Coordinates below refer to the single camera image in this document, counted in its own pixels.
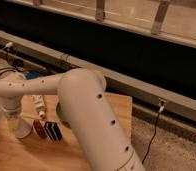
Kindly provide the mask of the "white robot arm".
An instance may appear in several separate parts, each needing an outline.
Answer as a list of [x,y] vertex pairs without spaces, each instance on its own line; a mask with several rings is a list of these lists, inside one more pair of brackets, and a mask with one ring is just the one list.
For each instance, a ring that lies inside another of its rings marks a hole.
[[8,116],[16,115],[24,95],[56,94],[92,171],[146,171],[105,89],[104,76],[90,69],[30,80],[15,72],[0,80],[1,107]]

